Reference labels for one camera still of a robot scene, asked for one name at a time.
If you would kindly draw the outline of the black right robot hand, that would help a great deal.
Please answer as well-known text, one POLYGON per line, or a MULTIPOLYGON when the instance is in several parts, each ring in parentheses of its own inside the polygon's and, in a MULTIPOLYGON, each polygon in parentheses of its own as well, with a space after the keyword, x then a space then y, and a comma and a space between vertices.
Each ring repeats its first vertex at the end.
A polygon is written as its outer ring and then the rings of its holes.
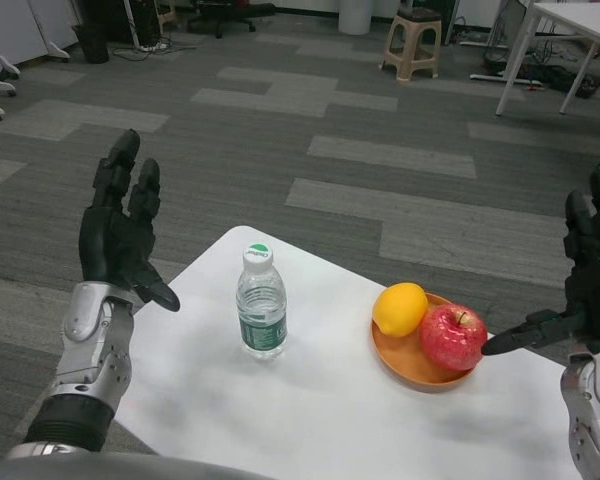
POLYGON ((482 347, 485 356, 519 348, 543 348, 569 338, 600 341, 600 163, 589 177, 591 198, 579 190, 565 201, 565 255, 574 262, 565 279, 563 312, 540 310, 505 330, 482 347))

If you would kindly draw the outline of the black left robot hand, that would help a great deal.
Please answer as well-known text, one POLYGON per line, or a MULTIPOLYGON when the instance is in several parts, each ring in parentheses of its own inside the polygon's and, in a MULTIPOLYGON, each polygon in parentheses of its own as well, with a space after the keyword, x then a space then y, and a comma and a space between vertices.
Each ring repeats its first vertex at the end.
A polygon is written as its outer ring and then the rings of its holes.
POLYGON ((133 290, 143 302, 177 312, 179 298, 150 263, 153 220, 160 208, 157 161, 146 159, 137 183, 131 183, 139 147, 139 134, 129 129, 99 161, 79 233, 83 279, 133 290))

